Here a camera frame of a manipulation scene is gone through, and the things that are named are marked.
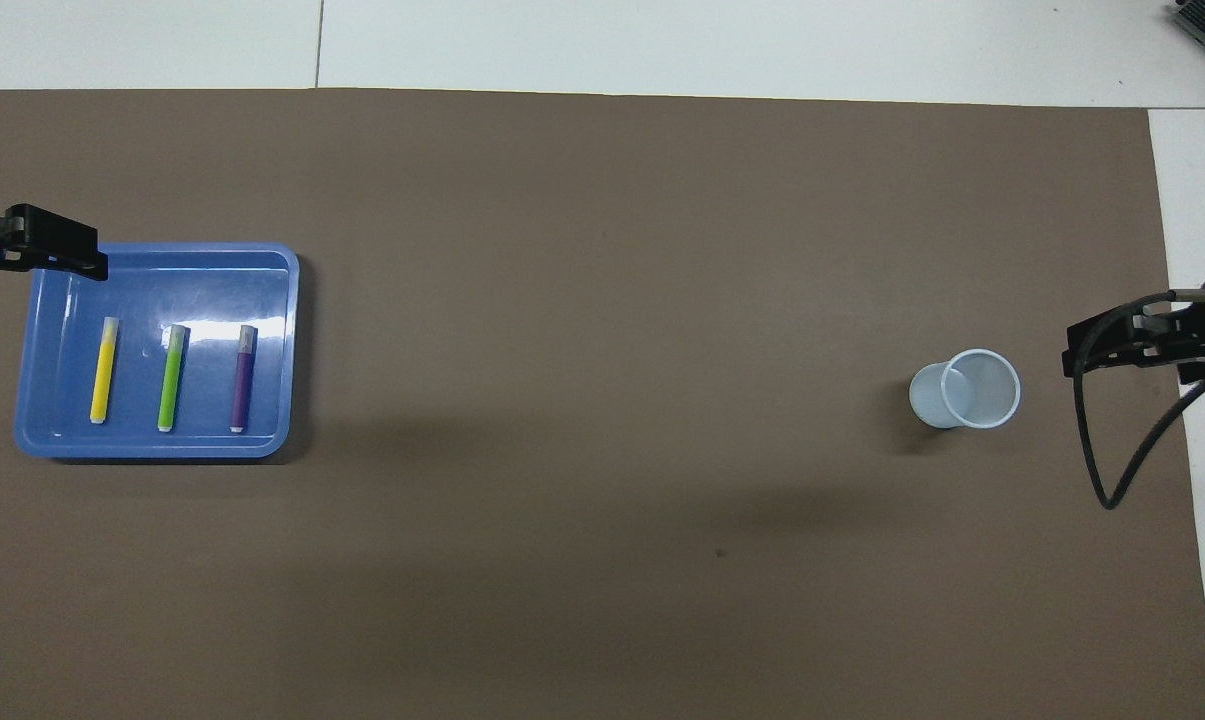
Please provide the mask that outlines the green highlighter pen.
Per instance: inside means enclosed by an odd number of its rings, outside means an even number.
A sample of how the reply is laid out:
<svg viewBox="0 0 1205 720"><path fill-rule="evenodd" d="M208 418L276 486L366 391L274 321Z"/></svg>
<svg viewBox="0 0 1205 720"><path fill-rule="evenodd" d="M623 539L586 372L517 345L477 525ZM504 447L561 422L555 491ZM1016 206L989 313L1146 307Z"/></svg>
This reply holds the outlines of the green highlighter pen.
<svg viewBox="0 0 1205 720"><path fill-rule="evenodd" d="M174 324L169 327L166 360L164 360L163 366L157 414L157 429L160 433L171 433L174 421L176 421L187 338L189 338L189 327L186 325Z"/></svg>

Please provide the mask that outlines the blue plastic tray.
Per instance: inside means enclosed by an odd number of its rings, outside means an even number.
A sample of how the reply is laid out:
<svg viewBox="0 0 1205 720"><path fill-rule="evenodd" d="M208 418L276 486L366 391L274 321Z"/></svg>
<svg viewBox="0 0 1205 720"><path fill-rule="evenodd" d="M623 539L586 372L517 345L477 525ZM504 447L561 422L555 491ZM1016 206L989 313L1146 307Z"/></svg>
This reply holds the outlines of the blue plastic tray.
<svg viewBox="0 0 1205 720"><path fill-rule="evenodd" d="M300 262L281 243L104 243L108 279L36 270L14 438L57 460L236 461L290 432ZM108 419L89 420L105 315L119 318ZM176 421L157 429L169 327L189 327ZM249 420L230 432L242 324L258 329Z"/></svg>

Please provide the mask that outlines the translucent plastic cup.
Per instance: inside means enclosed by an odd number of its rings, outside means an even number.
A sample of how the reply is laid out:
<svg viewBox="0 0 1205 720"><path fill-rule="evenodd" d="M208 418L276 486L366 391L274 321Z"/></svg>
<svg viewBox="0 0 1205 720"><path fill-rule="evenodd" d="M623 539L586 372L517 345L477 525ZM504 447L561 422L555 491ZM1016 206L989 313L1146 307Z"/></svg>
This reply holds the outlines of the translucent plastic cup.
<svg viewBox="0 0 1205 720"><path fill-rule="evenodd" d="M1000 427L1017 413L1021 400L1017 368L989 348L968 348L923 366L909 384L915 415L941 430Z"/></svg>

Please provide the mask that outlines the purple highlighter pen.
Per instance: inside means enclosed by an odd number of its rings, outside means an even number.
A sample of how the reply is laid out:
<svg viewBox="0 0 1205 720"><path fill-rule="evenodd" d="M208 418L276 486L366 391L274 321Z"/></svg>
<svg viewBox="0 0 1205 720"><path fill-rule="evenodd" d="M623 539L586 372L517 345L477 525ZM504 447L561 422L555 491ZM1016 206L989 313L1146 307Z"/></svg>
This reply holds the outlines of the purple highlighter pen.
<svg viewBox="0 0 1205 720"><path fill-rule="evenodd" d="M242 324L239 332L235 374L233 374L233 405L230 413L230 432L243 433L249 420L251 393L253 393L253 373L255 361L254 325Z"/></svg>

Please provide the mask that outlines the yellow highlighter pen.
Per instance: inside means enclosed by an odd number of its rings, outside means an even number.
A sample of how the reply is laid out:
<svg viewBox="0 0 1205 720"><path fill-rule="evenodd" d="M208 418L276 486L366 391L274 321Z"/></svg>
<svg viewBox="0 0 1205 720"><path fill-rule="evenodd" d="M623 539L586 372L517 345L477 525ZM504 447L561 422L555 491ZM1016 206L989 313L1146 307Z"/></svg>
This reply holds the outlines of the yellow highlighter pen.
<svg viewBox="0 0 1205 720"><path fill-rule="evenodd" d="M100 334L96 348L93 395L89 407L89 420L93 425L102 425L108 419L110 391L112 391L118 334L119 318L117 315L105 315L102 319L102 334Z"/></svg>

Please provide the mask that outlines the brown table mat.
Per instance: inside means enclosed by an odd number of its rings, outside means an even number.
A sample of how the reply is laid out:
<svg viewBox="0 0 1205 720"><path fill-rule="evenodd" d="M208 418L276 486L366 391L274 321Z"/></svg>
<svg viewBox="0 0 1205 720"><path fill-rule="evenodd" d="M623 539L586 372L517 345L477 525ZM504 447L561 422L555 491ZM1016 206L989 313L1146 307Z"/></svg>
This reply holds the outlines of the brown table mat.
<svg viewBox="0 0 1205 720"><path fill-rule="evenodd" d="M1166 287L1145 111L0 92L14 202L302 297L278 455L59 464L0 275L0 720L1205 720L1185 432L1101 509L1059 359Z"/></svg>

